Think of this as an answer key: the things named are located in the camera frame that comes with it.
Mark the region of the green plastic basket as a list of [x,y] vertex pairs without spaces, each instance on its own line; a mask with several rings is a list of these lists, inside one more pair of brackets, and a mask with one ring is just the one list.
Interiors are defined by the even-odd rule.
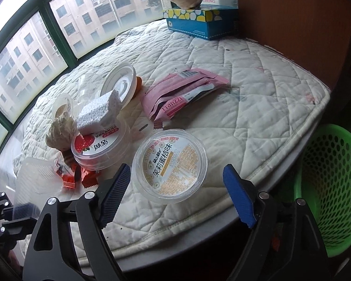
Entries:
[[334,124],[318,128],[301,155],[294,196],[313,213],[328,256],[351,246],[351,133]]

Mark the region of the strawberry label yogurt cup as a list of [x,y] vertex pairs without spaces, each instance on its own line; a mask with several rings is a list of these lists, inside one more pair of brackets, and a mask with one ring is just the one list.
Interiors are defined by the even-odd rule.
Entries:
[[119,117],[106,130],[88,135],[77,134],[71,142],[71,151],[81,167],[101,171],[124,158],[130,145],[130,127]]

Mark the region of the white plastic cup lid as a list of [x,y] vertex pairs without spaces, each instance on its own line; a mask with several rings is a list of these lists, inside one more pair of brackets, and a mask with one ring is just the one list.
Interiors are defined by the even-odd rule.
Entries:
[[134,67],[129,63],[121,63],[106,76],[100,96],[115,90],[124,108],[134,97],[136,89],[137,75]]

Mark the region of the small clear pudding cup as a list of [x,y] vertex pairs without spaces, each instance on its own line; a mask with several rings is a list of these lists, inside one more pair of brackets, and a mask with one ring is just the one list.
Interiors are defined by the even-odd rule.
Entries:
[[52,107],[52,118],[59,117],[63,112],[73,115],[74,102],[69,94],[61,93],[54,101]]

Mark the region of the beige paper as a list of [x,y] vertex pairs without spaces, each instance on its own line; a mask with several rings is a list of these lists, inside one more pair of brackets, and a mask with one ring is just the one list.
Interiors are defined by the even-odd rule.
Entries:
[[69,113],[64,112],[56,117],[45,136],[45,143],[50,148],[61,152],[71,148],[71,142],[77,132],[76,123]]

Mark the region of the orange label yogurt cup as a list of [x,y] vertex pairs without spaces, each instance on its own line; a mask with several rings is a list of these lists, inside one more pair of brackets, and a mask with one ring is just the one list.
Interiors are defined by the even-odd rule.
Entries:
[[131,182],[154,203],[176,204],[196,193],[207,168],[201,141],[184,130],[170,129],[141,143],[132,161]]

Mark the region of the orange chocolate wafer wrapper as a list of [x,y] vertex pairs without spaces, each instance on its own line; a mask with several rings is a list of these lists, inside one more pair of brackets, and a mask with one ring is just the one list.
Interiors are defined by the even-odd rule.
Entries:
[[75,189],[76,169],[77,162],[71,150],[61,152],[55,161],[55,172],[62,179],[62,185],[65,189]]

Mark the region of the pink Franzzi snack wrapper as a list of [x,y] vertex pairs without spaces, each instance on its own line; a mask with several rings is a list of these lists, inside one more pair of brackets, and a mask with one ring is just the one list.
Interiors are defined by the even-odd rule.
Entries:
[[176,113],[213,91],[226,86],[228,79],[203,69],[189,69],[167,75],[152,85],[141,98],[144,113],[154,129],[163,128]]

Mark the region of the white styrofoam block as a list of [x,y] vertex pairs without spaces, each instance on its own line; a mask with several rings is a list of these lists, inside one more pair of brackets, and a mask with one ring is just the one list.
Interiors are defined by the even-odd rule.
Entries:
[[112,90],[82,108],[77,117],[77,130],[85,135],[108,129],[121,109],[119,92]]

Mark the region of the blue yellow tissue box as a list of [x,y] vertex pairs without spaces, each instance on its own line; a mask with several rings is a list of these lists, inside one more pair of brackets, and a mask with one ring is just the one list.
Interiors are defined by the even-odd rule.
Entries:
[[205,6],[199,9],[163,10],[169,30],[204,40],[214,40],[233,33],[238,22],[238,8]]

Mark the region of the clear plastic tray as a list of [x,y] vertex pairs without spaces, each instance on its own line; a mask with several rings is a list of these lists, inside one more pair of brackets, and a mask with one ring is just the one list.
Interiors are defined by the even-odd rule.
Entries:
[[53,161],[27,157],[23,160],[16,181],[14,207],[31,204],[41,211],[51,197],[62,194],[62,179],[55,171]]

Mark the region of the white quilted mattress pad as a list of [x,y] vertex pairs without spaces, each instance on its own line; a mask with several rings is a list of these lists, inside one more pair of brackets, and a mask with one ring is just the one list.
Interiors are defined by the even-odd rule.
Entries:
[[199,68],[227,78],[225,87],[188,105],[166,123],[199,139],[208,156],[201,188],[178,204],[156,204],[130,185],[112,223],[104,229],[115,258],[144,253],[197,227],[232,206],[223,184],[223,167],[232,164],[247,180],[262,182],[300,142],[322,115],[330,90],[285,57],[251,41],[225,37],[215,41],[172,32],[164,20],[132,28],[114,43],[65,74],[41,95],[31,113],[18,172],[27,157],[54,160],[45,144],[56,98],[78,97],[78,81],[99,88],[117,65],[131,64],[149,88],[166,75]]

